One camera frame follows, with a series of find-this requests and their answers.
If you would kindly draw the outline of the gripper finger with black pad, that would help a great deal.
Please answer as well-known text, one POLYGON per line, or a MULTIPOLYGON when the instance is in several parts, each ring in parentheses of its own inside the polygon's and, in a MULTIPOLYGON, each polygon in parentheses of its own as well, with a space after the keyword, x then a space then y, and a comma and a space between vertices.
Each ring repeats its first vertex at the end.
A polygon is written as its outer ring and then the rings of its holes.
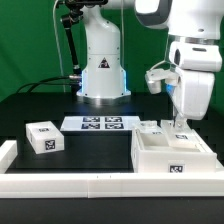
POLYGON ((176 130, 184 130, 187 125, 187 119, 177 114, 174 119, 174 128, 176 130))

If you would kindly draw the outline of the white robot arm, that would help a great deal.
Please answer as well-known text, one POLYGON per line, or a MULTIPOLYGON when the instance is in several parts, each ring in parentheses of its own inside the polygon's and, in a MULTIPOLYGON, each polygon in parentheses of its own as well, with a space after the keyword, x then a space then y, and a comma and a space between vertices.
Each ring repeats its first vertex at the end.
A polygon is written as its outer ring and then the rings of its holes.
MULTIPOLYGON (((125 5, 134 9, 143 26, 168 30, 165 61, 170 68, 152 67, 146 72, 150 92, 159 93, 165 83, 178 117, 202 119, 214 74, 222 66, 218 41, 224 0, 125 0, 125 5)), ((119 29, 101 16, 97 4, 84 8, 84 26, 87 65, 78 96, 97 102, 127 95, 126 73, 119 59, 119 29)))

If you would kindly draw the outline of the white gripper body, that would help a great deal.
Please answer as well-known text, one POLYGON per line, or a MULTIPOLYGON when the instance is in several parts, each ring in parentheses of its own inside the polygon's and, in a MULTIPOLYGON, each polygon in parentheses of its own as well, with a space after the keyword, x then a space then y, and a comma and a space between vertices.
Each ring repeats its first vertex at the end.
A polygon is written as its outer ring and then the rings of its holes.
POLYGON ((177 68, 178 83, 171 99, 181 117, 201 120, 208 109, 215 77, 213 73, 177 68))

